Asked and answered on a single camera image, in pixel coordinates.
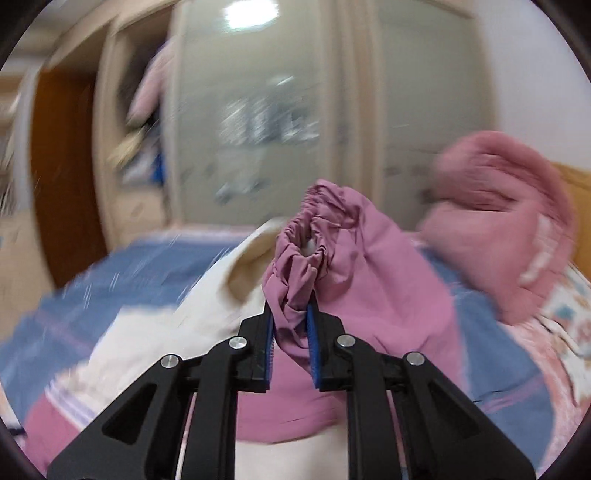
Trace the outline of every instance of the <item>pink fabric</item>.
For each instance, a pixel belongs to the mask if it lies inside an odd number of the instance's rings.
[[[527,320],[550,294],[573,250],[576,216],[560,174],[535,150],[501,132],[459,140],[436,161],[434,186],[443,201],[420,226],[421,235],[452,267],[497,303],[504,323]],[[547,262],[523,281],[544,245]]]
[[[127,114],[129,124],[143,125],[150,115],[154,113],[160,102],[160,95],[164,91],[172,60],[173,48],[171,41],[168,40],[146,68],[144,78],[139,84],[129,107]]]
[[[22,449],[43,474],[53,459],[76,438],[79,431],[67,421],[45,394],[35,403],[24,424],[27,441]]]
[[[308,372],[277,348],[271,389],[265,395],[238,396],[236,438],[277,443],[309,437],[346,418],[345,401],[319,392]]]
[[[300,249],[309,238],[316,250],[305,257]],[[324,180],[308,190],[300,213],[279,234],[263,278],[277,343],[305,369],[309,352],[302,321],[313,290],[321,310],[340,317],[351,335],[390,355],[422,351],[464,385],[446,286],[367,198]],[[276,368],[275,375],[281,375]]]

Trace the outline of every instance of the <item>wooden door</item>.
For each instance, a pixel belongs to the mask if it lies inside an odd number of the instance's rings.
[[[41,244],[60,288],[107,255],[92,165],[94,75],[41,72],[31,174]]]

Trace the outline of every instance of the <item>mirrored wardrobe door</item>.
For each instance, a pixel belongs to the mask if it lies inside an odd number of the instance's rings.
[[[294,215],[318,178],[338,181],[339,59],[330,4],[183,6],[169,112],[176,115],[177,219],[258,225]]]
[[[434,157],[493,128],[478,24],[460,0],[369,0],[376,136],[373,200],[405,230],[430,206]]]

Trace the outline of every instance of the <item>wardrobe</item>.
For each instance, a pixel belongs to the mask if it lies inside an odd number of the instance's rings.
[[[161,95],[166,181],[122,187],[130,62],[171,40]],[[468,0],[108,0],[48,66],[96,70],[92,157],[109,250],[172,225],[258,225],[324,178],[404,229],[430,201],[433,157],[493,127]]]

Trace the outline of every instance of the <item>metal screw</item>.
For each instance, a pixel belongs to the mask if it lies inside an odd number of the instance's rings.
[[[425,363],[425,357],[423,356],[422,353],[410,352],[407,355],[407,362],[411,365],[414,365],[415,367],[418,367],[419,365],[422,365],[423,363]]]
[[[162,365],[164,368],[174,368],[178,365],[178,362],[179,360],[176,355],[167,355],[162,357],[160,365]]]
[[[351,335],[340,335],[337,339],[336,342],[345,348],[351,347],[355,344],[355,337],[351,336]]]
[[[246,347],[246,345],[248,345],[248,340],[246,340],[244,337],[233,337],[230,338],[230,347],[232,347],[234,350],[240,350],[241,348]]]

